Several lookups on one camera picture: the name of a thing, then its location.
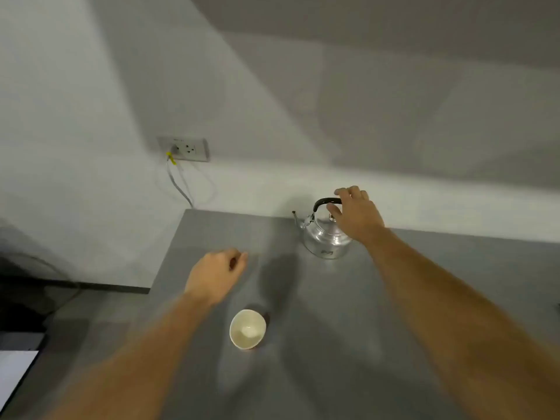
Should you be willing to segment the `white board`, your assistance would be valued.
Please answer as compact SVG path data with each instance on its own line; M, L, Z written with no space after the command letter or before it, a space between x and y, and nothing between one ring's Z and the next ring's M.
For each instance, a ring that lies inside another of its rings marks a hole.
M39 351L0 351L0 410L6 405Z

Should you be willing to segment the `grey wall socket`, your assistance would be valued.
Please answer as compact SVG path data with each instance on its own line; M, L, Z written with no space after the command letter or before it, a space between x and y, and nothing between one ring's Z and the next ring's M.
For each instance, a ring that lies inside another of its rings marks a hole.
M209 146L205 139L188 137L160 136L156 138L164 153L171 153L175 160L190 162L209 162Z

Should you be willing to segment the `person's right hand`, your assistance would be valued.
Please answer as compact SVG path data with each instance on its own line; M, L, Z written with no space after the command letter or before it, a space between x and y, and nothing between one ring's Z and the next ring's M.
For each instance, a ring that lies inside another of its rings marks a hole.
M369 198L366 190L362 191L362 200L352 199L348 188L339 188L334 194L341 199L343 205L343 224L338 224L340 229L351 239L369 247L385 230L383 219L374 202Z

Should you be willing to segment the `person's left hand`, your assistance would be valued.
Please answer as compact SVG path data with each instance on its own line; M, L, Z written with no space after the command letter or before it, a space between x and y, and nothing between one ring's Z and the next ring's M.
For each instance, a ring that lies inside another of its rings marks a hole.
M205 254L190 271L185 294L208 306L222 302L243 275L230 273L230 260L237 252L230 248Z

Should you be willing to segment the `white ceramic cup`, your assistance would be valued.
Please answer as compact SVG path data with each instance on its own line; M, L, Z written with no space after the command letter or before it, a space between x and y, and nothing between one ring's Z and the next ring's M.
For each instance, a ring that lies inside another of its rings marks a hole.
M243 309L232 319L229 338L236 348L247 351L258 346L266 331L265 317L255 310Z

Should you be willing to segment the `person's right forearm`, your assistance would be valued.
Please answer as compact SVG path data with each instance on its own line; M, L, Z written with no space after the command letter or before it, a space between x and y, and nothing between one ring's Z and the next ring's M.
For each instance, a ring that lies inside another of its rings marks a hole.
M360 227L441 381L476 420L560 420L560 364L498 306L385 227Z

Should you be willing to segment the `person's left forearm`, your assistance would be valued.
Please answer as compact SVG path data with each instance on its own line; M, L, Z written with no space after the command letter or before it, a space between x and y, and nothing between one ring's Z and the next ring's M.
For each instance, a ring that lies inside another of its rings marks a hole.
M186 291L140 337L72 386L42 420L158 420L186 347L217 303Z

